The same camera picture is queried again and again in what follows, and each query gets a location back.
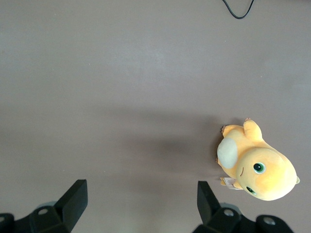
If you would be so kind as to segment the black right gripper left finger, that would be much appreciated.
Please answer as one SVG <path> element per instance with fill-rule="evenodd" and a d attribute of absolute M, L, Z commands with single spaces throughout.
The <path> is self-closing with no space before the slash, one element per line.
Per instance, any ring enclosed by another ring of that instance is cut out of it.
<path fill-rule="evenodd" d="M 53 205 L 44 205 L 15 220 L 1 213 L 2 233 L 70 233 L 88 204 L 87 181 L 77 180 Z"/>

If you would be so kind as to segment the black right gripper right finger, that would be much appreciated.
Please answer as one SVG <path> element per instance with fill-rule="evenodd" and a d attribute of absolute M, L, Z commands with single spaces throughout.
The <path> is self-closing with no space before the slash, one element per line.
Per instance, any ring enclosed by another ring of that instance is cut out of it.
<path fill-rule="evenodd" d="M 276 216 L 260 215 L 251 221 L 235 205 L 221 205 L 206 181 L 197 185 L 197 208 L 202 224 L 195 233 L 292 233 L 293 230 Z"/>

